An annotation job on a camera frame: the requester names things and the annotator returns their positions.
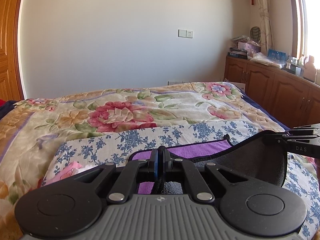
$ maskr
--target tissue box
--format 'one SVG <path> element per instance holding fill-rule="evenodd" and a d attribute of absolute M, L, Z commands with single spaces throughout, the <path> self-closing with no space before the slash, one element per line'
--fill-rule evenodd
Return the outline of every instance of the tissue box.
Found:
<path fill-rule="evenodd" d="M 245 42 L 239 42 L 238 49 L 245 49 L 246 51 L 248 51 L 248 56 L 250 57 L 253 57 L 254 53 L 261 52 L 261 47 L 255 46 L 249 43 L 245 43 Z"/>

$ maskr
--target metal pin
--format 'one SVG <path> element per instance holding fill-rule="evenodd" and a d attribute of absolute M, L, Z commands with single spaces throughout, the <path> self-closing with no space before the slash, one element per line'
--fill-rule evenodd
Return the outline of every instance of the metal pin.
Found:
<path fill-rule="evenodd" d="M 109 199 L 112 201 L 122 201 L 124 200 L 124 195 L 121 193 L 111 193 Z"/>
<path fill-rule="evenodd" d="M 202 201 L 208 201 L 212 199 L 212 195 L 207 192 L 200 192 L 197 194 L 197 199 L 202 200 Z"/>

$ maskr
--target wooden door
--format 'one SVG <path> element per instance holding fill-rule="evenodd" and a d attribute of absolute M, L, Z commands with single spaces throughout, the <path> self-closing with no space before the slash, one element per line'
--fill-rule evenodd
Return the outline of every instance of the wooden door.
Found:
<path fill-rule="evenodd" d="M 275 73 L 271 70 L 247 65 L 245 92 L 253 101 L 263 108 L 267 108 Z"/>
<path fill-rule="evenodd" d="M 225 69 L 225 79 L 229 82 L 244 83 L 247 64 L 228 58 Z"/>
<path fill-rule="evenodd" d="M 306 106 L 303 110 L 300 125 L 320 123 L 320 90 L 310 87 Z"/>
<path fill-rule="evenodd" d="M 299 126 L 308 91 L 308 85 L 277 73 L 271 91 L 269 113 L 290 128 Z"/>
<path fill-rule="evenodd" d="M 0 0 L 0 99 L 23 99 L 17 56 L 21 0 Z"/>

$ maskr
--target purple cloth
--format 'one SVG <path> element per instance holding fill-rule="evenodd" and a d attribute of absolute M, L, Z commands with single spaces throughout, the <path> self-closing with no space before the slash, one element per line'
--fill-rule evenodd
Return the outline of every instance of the purple cloth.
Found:
<path fill-rule="evenodd" d="M 169 148 L 170 152 L 174 153 L 175 155 L 185 158 L 191 159 L 195 157 L 203 157 L 212 154 L 216 154 L 218 152 L 222 152 L 226 149 L 229 149 L 231 145 L 228 143 L 227 140 L 223 141 L 214 141 L 208 143 L 199 143 L 199 144 L 192 144 L 192 145 L 185 145 L 185 146 L 178 146 Z M 137 153 L 132 159 L 149 159 L 151 156 L 151 151 L 143 151 Z M 154 182 L 143 182 L 139 186 L 138 194 L 150 194 Z"/>

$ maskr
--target beige curtain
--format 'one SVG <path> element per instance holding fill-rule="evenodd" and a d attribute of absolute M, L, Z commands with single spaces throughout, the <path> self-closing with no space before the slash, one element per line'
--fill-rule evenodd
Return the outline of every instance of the beige curtain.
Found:
<path fill-rule="evenodd" d="M 261 18 L 261 52 L 267 55 L 273 49 L 272 31 L 269 19 L 270 0 L 255 0 L 259 6 Z"/>

